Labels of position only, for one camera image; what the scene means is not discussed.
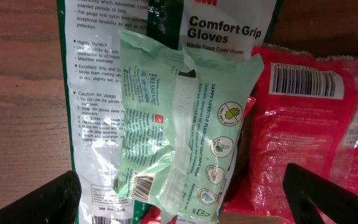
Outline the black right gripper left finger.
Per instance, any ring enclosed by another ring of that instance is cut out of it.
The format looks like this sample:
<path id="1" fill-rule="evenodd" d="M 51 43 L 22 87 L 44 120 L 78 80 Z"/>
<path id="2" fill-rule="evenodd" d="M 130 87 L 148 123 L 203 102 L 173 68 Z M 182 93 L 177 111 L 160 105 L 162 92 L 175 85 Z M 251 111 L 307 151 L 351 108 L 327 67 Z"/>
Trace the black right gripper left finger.
<path id="1" fill-rule="evenodd" d="M 0 224 L 72 224 L 80 198 L 79 177 L 69 170 L 0 209 Z"/>

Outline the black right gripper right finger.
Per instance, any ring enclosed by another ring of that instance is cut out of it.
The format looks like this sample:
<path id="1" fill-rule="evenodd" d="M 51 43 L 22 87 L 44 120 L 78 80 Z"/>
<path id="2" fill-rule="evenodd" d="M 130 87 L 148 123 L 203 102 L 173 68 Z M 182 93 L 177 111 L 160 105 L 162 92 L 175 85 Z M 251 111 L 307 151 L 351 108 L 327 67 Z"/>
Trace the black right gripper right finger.
<path id="1" fill-rule="evenodd" d="M 296 224 L 358 223 L 358 195 L 294 163 L 287 164 L 283 190 Z"/>

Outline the red chips bag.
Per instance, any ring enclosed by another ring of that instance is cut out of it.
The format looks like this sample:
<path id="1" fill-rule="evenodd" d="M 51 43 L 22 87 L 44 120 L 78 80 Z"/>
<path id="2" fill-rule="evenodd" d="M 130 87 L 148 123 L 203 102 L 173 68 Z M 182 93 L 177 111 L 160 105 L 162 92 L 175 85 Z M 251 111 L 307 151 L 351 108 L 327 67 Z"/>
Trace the red chips bag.
<path id="1" fill-rule="evenodd" d="M 247 172 L 231 184 L 225 212 L 292 223 L 283 190 L 295 163 L 358 195 L 358 58 L 316 58 L 255 47 L 264 70 L 249 114 Z"/>

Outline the light green wipes pack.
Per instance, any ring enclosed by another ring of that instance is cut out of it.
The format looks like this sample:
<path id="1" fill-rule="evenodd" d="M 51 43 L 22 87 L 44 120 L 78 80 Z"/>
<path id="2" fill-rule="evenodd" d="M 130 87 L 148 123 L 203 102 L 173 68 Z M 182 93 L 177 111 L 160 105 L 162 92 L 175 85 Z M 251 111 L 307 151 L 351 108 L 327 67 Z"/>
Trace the light green wipes pack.
<path id="1" fill-rule="evenodd" d="M 124 140 L 117 194 L 175 216 L 218 222 L 244 109 L 264 63 L 171 49 L 120 30 Z"/>

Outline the green white glove package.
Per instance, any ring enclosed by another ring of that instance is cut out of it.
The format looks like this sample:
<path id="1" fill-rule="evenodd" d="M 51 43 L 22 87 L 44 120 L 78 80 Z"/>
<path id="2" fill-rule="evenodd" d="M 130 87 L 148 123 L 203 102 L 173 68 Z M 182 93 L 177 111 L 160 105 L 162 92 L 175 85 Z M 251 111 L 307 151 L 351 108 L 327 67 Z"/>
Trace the green white glove package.
<path id="1" fill-rule="evenodd" d="M 203 49 L 243 62 L 270 35 L 281 6 L 277 0 L 57 2 L 71 162 L 82 188 L 78 223 L 140 223 L 154 206 L 117 194 L 125 113 L 119 31 L 145 35 L 174 50 Z M 166 223 L 210 222 L 175 216 Z"/>

